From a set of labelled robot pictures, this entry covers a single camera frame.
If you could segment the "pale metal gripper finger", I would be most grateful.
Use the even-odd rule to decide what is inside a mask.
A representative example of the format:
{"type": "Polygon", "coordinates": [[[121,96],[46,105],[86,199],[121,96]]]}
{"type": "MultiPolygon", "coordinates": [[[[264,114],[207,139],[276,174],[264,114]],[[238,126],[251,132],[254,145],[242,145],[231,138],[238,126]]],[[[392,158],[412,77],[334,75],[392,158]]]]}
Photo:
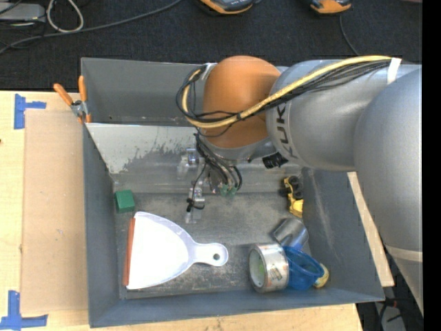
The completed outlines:
{"type": "Polygon", "coordinates": [[[200,188],[191,188],[187,198],[185,209],[185,222],[197,223],[202,218],[202,210],[205,208],[205,197],[200,188]]]}
{"type": "Polygon", "coordinates": [[[182,151],[180,160],[176,167],[176,178],[185,179],[192,170],[199,166],[199,153],[196,148],[186,148],[182,151]]]}

